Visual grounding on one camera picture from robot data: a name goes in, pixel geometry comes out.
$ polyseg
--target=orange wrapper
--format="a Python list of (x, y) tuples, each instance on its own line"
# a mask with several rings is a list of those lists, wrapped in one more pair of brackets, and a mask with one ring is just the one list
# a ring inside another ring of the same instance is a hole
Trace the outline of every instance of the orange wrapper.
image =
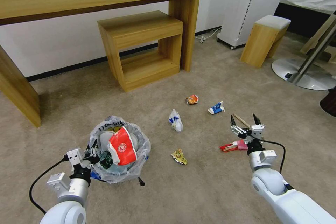
[(189, 96), (188, 98), (186, 98), (186, 102), (188, 104), (196, 104), (196, 103), (198, 103), (198, 96), (193, 94), (193, 95)]

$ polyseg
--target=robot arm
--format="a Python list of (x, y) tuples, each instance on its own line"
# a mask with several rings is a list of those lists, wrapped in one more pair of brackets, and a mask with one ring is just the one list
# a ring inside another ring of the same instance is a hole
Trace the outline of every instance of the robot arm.
[(90, 186), (90, 173), (93, 164), (99, 162), (95, 149), (86, 155), (81, 148), (67, 152), (72, 165), (73, 174), (66, 177), (65, 173), (54, 174), (47, 182), (56, 194), (58, 204), (44, 215), (40, 224), (85, 224), (85, 205)]
[(231, 116), (231, 130), (244, 139), (248, 146), (247, 154), (253, 171), (252, 187), (263, 196), (273, 207), (274, 212), (283, 223), (288, 224), (329, 224), (336, 223), (336, 219), (327, 213), (320, 205), (306, 194), (295, 190), (283, 176), (271, 169), (276, 159), (274, 150), (265, 150), (260, 141), (263, 138), (264, 125), (253, 114), (258, 125), (242, 129), (236, 126)]

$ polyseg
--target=cushioned stool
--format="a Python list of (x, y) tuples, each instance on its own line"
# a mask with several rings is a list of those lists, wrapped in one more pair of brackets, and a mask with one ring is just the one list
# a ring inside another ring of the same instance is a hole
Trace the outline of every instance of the cushioned stool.
[(280, 44), (291, 21), (277, 16), (266, 16), (254, 23), (240, 60), (261, 67), (265, 58), (271, 58)]

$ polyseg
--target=white wall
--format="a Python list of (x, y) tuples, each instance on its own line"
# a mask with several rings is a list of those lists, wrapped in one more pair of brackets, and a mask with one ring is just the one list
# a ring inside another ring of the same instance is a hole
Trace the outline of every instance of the white wall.
[[(220, 26), (223, 0), (200, 0), (196, 31)], [(105, 56), (97, 20), (141, 12), (168, 12), (168, 3), (128, 7), (0, 26), (0, 44), (24, 76)]]

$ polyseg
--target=white air purifier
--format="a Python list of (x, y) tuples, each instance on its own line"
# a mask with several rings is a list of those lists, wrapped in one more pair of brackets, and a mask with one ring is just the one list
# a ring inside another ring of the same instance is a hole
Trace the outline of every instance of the white air purifier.
[(255, 21), (273, 15), (280, 0), (224, 0), (224, 21), (217, 41), (231, 49), (246, 44)]

